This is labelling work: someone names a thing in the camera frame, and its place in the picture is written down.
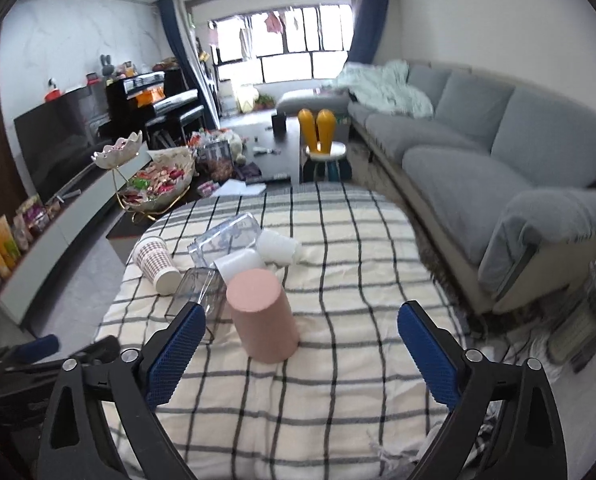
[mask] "paper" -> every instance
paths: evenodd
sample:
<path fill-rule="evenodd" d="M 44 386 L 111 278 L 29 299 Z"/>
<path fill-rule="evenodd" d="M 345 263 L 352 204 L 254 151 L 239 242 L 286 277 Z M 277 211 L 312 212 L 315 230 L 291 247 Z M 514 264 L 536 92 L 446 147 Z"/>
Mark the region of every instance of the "paper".
<path fill-rule="evenodd" d="M 214 191 L 211 196 L 254 196 L 259 195 L 265 189 L 267 189 L 267 184 L 251 184 L 247 186 L 241 180 L 230 178 L 219 189 Z"/>

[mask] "black flat screen tv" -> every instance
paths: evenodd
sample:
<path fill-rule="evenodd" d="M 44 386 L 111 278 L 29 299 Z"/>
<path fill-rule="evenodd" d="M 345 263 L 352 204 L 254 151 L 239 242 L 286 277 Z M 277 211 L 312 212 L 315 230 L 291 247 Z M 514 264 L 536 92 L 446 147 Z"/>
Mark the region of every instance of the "black flat screen tv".
<path fill-rule="evenodd" d="M 112 143 L 104 83 L 79 88 L 14 121 L 22 156 L 43 202 L 93 167 L 91 155 Z"/>

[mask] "white plastic cup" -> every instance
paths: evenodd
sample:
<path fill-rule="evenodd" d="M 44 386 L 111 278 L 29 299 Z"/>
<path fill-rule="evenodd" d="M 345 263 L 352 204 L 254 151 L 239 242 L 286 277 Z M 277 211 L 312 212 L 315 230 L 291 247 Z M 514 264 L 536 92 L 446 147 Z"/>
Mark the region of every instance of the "white plastic cup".
<path fill-rule="evenodd" d="M 133 248 L 133 261 L 160 296 L 173 294 L 182 281 L 182 274 L 174 266 L 167 243 L 159 236 L 142 238 Z"/>
<path fill-rule="evenodd" d="M 213 262 L 220 272 L 220 276 L 228 285 L 236 274 L 251 269 L 266 269 L 265 262 L 254 249 L 241 249 L 226 254 Z"/>
<path fill-rule="evenodd" d="M 269 229 L 262 229 L 255 241 L 255 250 L 266 263 L 280 267 L 298 263 L 302 255 L 299 241 Z"/>

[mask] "checkered tablecloth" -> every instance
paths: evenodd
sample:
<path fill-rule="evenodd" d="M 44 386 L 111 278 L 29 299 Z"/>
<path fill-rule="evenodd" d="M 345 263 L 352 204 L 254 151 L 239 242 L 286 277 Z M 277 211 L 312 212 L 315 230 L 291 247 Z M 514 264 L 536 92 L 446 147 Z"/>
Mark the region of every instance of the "checkered tablecloth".
<path fill-rule="evenodd" d="M 463 345 L 459 316 L 421 264 L 406 216 L 384 197 L 339 184 L 284 194 L 205 199 L 156 222 L 176 266 L 209 227 L 251 212 L 264 227 L 297 238 L 304 261 L 277 275 L 287 291 L 300 346 L 265 365 L 241 348 L 224 319 L 201 344 L 171 402 L 156 413 L 199 479 L 364 480 L 418 452 L 446 408 L 434 402 L 396 329 L 408 299 Z M 171 298 L 157 296 L 129 261 L 98 338 L 139 348 L 166 326 Z M 118 415 L 105 407 L 121 457 L 133 456 Z"/>

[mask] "screw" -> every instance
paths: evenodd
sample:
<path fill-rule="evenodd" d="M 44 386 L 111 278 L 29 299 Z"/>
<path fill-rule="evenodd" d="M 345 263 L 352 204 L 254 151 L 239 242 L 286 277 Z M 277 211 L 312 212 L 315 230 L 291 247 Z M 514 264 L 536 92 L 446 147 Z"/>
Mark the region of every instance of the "screw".
<path fill-rule="evenodd" d="M 471 349 L 467 350 L 465 352 L 465 356 L 472 363 L 479 363 L 480 361 L 482 361 L 482 354 L 480 353 L 479 350 L 476 350 L 475 348 L 471 348 Z"/>
<path fill-rule="evenodd" d="M 542 368 L 542 363 L 535 357 L 529 357 L 529 359 L 527 359 L 527 366 L 532 370 L 540 370 Z"/>
<path fill-rule="evenodd" d="M 135 348 L 129 348 L 122 352 L 122 360 L 125 363 L 132 363 L 138 358 L 138 351 Z"/>
<path fill-rule="evenodd" d="M 78 366 L 78 361 L 76 361 L 75 359 L 67 359 L 65 362 L 62 363 L 62 369 L 66 372 L 73 370 L 73 368 L 75 368 L 76 366 Z"/>

